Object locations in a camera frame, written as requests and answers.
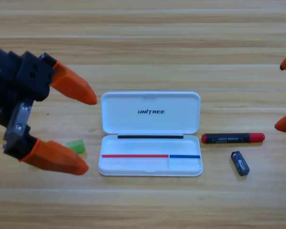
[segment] wooden table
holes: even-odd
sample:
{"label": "wooden table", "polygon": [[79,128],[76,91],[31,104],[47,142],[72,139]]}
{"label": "wooden table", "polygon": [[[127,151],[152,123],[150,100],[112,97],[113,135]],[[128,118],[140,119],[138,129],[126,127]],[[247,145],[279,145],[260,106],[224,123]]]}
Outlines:
{"label": "wooden table", "polygon": [[[263,144],[201,144],[199,177],[104,177],[101,106],[55,90],[29,125],[44,140],[83,139],[84,176],[2,153],[0,229],[286,229],[286,0],[0,0],[0,47],[48,52],[107,91],[195,91],[195,135],[263,132]],[[230,160],[250,166],[240,177]]]}

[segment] black stripe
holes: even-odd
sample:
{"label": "black stripe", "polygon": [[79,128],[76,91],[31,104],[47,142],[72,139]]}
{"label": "black stripe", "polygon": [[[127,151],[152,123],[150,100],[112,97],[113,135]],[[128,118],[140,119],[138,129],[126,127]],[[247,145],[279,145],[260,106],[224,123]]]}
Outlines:
{"label": "black stripe", "polygon": [[182,135],[118,135],[118,138],[177,138],[182,139]]}

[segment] white case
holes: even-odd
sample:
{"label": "white case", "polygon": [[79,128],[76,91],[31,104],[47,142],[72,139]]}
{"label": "white case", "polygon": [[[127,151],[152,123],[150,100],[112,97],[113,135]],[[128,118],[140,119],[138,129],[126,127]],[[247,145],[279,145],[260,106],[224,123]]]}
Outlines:
{"label": "white case", "polygon": [[200,96],[194,92],[109,92],[99,172],[106,176],[198,176]]}

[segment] blue stripe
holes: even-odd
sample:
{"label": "blue stripe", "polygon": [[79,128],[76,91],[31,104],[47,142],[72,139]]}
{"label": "blue stripe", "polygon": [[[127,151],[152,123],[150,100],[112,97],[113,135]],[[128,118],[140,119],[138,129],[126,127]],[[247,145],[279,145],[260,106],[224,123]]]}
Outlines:
{"label": "blue stripe", "polygon": [[170,158],[197,158],[197,159],[200,159],[200,155],[170,155]]}

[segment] green eraser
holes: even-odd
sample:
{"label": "green eraser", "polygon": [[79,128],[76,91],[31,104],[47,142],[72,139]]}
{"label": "green eraser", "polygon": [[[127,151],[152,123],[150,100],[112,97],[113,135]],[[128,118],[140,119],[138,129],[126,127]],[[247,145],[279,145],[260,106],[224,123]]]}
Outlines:
{"label": "green eraser", "polygon": [[83,140],[76,140],[72,142],[67,142],[64,144],[66,147],[72,149],[75,151],[77,154],[85,152],[85,145]]}

